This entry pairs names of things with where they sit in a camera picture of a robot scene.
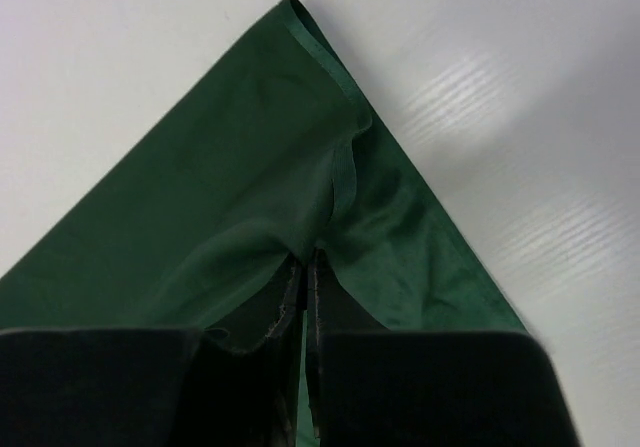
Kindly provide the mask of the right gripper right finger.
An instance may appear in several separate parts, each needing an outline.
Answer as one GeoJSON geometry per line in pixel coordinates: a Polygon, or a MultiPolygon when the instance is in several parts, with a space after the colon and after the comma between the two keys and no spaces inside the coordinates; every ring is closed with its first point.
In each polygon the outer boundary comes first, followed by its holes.
{"type": "Polygon", "coordinates": [[[316,251],[306,381],[324,446],[571,446],[552,363],[524,333],[391,331],[316,251]]]}

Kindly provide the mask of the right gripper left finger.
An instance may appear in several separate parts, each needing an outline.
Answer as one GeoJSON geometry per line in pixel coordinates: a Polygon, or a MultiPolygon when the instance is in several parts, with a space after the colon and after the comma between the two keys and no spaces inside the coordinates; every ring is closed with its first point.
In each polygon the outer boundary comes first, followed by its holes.
{"type": "Polygon", "coordinates": [[[5,446],[292,446],[303,267],[206,329],[11,329],[5,446]]]}

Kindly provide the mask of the dark green cloth napkin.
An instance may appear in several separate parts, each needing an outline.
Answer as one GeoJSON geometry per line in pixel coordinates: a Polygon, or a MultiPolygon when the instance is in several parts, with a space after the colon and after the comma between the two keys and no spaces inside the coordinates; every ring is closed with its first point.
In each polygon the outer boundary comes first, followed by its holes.
{"type": "Polygon", "coordinates": [[[310,13],[282,0],[1,280],[11,329],[195,328],[288,259],[391,331],[520,332],[511,308],[310,13]]]}

